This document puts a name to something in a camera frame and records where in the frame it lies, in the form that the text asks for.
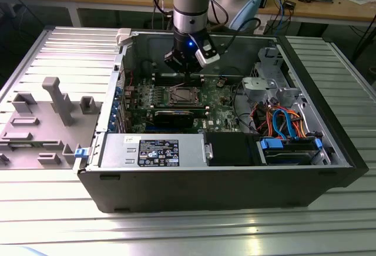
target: floor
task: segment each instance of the floor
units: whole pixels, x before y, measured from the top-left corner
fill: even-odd
[[[46,8],[31,6],[30,9],[46,25],[71,26],[68,11],[63,8]],[[0,69],[0,85],[2,86],[12,74],[17,64],[22,60],[34,37],[37,37],[42,26],[22,6],[16,6],[17,16],[14,19],[2,17],[0,19],[0,57],[2,65]],[[119,28],[128,27],[135,29],[151,29],[151,14],[147,12],[119,12],[116,16],[114,11],[81,9],[80,16],[86,27]],[[162,27],[161,16],[156,14],[154,27]],[[294,36],[298,33],[300,23],[292,22],[290,26],[280,30],[278,35]],[[323,37],[330,38],[349,58],[356,47],[360,37],[349,26],[329,25]],[[373,42],[361,55],[355,67],[369,81],[373,82],[368,73],[369,68],[376,63],[376,43]]]

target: blue cable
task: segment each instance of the blue cable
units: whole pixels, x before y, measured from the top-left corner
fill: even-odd
[[[278,32],[278,30],[280,29],[280,26],[281,26],[282,21],[283,21],[283,16],[284,16],[284,9],[283,9],[283,6],[282,6],[282,2],[281,2],[281,0],[276,0],[276,1],[280,4],[280,11],[281,11],[280,16],[281,16],[281,18],[280,18],[280,23],[278,23],[277,30],[276,30],[275,33],[274,33],[274,36],[277,35],[277,32]]]
[[[283,112],[285,117],[286,117],[286,125],[287,125],[287,129],[288,129],[288,133],[290,134],[291,137],[293,138],[296,138],[297,135],[295,133],[295,130],[294,128],[292,127],[291,125],[291,119],[290,119],[290,116],[288,115],[287,111],[283,110],[283,109],[278,109],[274,112],[273,114],[273,129],[285,140],[286,139],[286,136],[284,134],[282,134],[278,127],[277,127],[277,114],[279,112]]]

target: yellow cable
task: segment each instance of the yellow cable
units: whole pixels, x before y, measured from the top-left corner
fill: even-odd
[[[303,121],[302,120],[300,121],[300,129],[301,129],[301,134],[303,135],[303,137],[307,137],[306,134],[304,133]]]

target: gray 3d-printed part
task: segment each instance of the gray 3d-printed part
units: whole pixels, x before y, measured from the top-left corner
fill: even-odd
[[[37,117],[20,117],[11,120],[13,126],[36,126],[39,124]]]
[[[69,95],[67,93],[62,93],[62,95],[63,95],[63,98],[64,98],[64,102],[65,102],[66,106],[68,107],[68,110],[71,112],[73,110],[73,103],[71,102]],[[52,106],[53,111],[55,111],[55,113],[57,113],[58,110],[55,108],[55,104],[53,102],[51,102],[51,106]]]
[[[7,132],[1,138],[3,140],[31,140],[32,137],[31,133]]]
[[[80,101],[80,107],[82,114],[96,114],[98,112],[98,108],[92,96],[83,96]]]
[[[12,101],[12,104],[18,113],[30,114],[31,110],[29,105],[35,105],[36,101],[31,93],[17,93],[16,97]]]
[[[56,143],[44,143],[43,147],[47,150],[60,150],[64,148],[64,144],[61,140],[57,140]]]
[[[75,162],[75,154],[71,150],[71,147],[69,147],[68,144],[66,144],[63,148],[63,157],[68,162],[68,164],[73,164]]]
[[[46,77],[42,83],[42,87],[49,92],[51,99],[58,111],[64,126],[70,126],[73,118],[69,111],[70,106],[66,104],[63,95],[59,89],[60,80],[57,77]]]
[[[8,165],[9,159],[3,153],[0,153],[0,163]]]
[[[60,164],[60,158],[56,153],[40,153],[37,158],[40,164]]]
[[[82,114],[79,102],[72,102],[73,109],[71,112],[74,118],[74,124],[66,127],[61,123],[58,113],[55,113],[50,102],[38,102],[36,105],[29,105],[33,116],[39,120],[38,125],[13,125],[14,118],[20,118],[18,112],[14,112],[8,123],[0,132],[0,139],[5,133],[28,133],[33,137],[32,140],[0,140],[0,153],[5,154],[11,163],[7,169],[70,169],[72,165],[62,155],[63,147],[59,150],[48,150],[44,146],[46,143],[57,143],[62,141],[64,145],[69,144],[72,151],[75,151],[77,144],[83,147],[90,146],[95,124],[98,119],[97,114]],[[101,102],[96,102],[100,110]],[[41,152],[57,153],[60,164],[40,164],[37,158]]]

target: sticker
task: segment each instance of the sticker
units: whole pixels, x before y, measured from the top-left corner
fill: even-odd
[[[138,143],[140,139],[140,136],[125,136],[124,143]]]
[[[140,140],[140,167],[179,166],[178,140]]]

